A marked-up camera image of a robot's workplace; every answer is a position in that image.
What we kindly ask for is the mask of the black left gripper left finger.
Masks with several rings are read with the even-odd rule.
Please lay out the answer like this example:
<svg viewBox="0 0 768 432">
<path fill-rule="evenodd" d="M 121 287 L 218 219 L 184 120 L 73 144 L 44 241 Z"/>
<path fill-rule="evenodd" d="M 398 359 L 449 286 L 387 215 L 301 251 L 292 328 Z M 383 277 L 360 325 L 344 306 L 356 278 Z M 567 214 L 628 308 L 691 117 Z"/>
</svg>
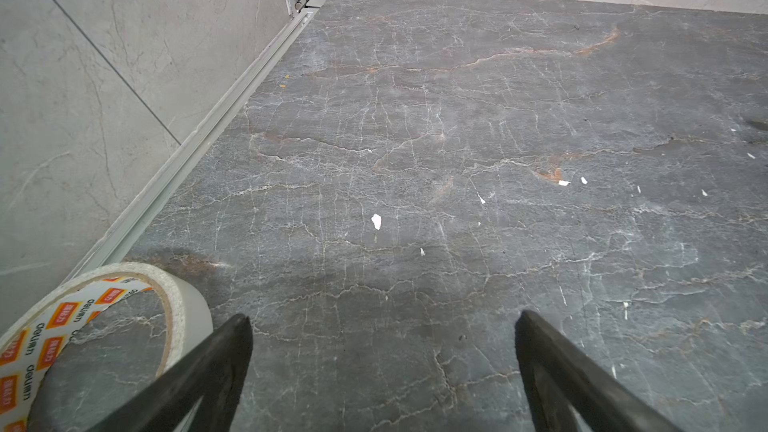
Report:
<svg viewBox="0 0 768 432">
<path fill-rule="evenodd" d="M 235 314 L 93 431 L 228 431 L 253 350 L 250 320 Z"/>
</svg>

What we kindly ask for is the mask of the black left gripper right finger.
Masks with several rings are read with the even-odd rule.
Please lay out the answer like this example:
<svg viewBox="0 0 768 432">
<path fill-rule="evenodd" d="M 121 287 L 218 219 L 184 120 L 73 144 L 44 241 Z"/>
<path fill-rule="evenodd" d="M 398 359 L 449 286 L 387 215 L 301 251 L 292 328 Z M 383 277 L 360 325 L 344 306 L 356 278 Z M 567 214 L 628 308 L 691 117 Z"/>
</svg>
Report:
<svg viewBox="0 0 768 432">
<path fill-rule="evenodd" d="M 532 310 L 515 323 L 515 352 L 537 431 L 677 431 Z"/>
</svg>

